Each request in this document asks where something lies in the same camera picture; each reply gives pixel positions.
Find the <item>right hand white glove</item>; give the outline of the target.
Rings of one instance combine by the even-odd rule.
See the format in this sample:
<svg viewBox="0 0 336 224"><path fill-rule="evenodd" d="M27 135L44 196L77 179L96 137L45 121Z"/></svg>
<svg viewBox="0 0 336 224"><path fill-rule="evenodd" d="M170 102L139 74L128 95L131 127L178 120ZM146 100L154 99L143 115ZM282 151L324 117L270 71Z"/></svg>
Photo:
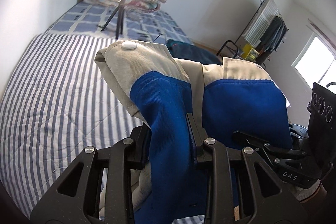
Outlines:
<svg viewBox="0 0 336 224"><path fill-rule="evenodd" d="M327 196L327 191L323 187L320 179L318 179L310 188L304 189L298 186L294 186L291 190L292 195L300 203L306 203L315 200L324 200Z"/></svg>

